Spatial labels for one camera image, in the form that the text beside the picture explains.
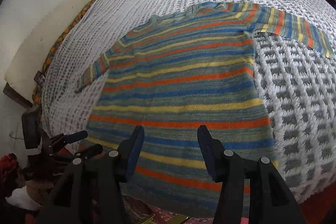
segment sweater sleeve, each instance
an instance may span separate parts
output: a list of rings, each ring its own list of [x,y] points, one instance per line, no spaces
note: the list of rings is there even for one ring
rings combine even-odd
[[[103,53],[94,61],[77,80],[75,93],[80,93],[86,86],[91,84],[109,69],[109,58],[112,56],[112,49]]]
[[[247,29],[250,33],[268,32],[295,39],[327,58],[334,56],[325,32],[300,17],[274,8],[261,7],[258,16],[247,23]]]

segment striped sweater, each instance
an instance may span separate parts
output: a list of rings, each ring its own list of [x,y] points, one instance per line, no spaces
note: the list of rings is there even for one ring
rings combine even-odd
[[[207,2],[153,16],[85,71],[76,92],[109,75],[82,145],[100,143],[107,151],[136,125],[145,128],[124,194],[176,213],[213,216],[221,184],[207,174],[197,143],[201,124],[226,149],[252,160],[267,156],[277,165],[268,113],[253,83],[251,34],[257,32],[333,54],[327,35],[298,17],[258,4]]]

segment gold object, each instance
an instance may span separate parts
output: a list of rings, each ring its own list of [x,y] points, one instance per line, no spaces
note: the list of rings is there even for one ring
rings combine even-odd
[[[176,216],[172,217],[167,224],[182,224],[184,221],[188,220],[189,216],[184,216],[177,214]]]
[[[136,224],[148,224],[151,222],[155,214],[151,214],[149,216],[146,216],[145,218],[139,220]]]

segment wooden bed frame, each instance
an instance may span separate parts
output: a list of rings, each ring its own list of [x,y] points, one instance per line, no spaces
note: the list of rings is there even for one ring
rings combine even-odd
[[[24,108],[31,108],[33,104],[23,98],[19,93],[17,93],[8,83],[6,83],[3,93],[6,94],[10,99],[17,102],[19,105],[23,106]]]

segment white blanket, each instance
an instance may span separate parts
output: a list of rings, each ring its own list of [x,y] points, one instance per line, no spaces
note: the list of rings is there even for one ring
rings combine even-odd
[[[335,48],[336,11],[324,0],[98,0],[50,66],[42,96],[46,131],[71,134],[85,128],[106,75],[80,94],[74,93],[76,81],[115,40],[154,14],[206,1],[249,1],[291,13],[325,31]],[[336,178],[336,59],[276,35],[257,34],[253,41],[255,86],[272,122],[278,170],[302,202]]]

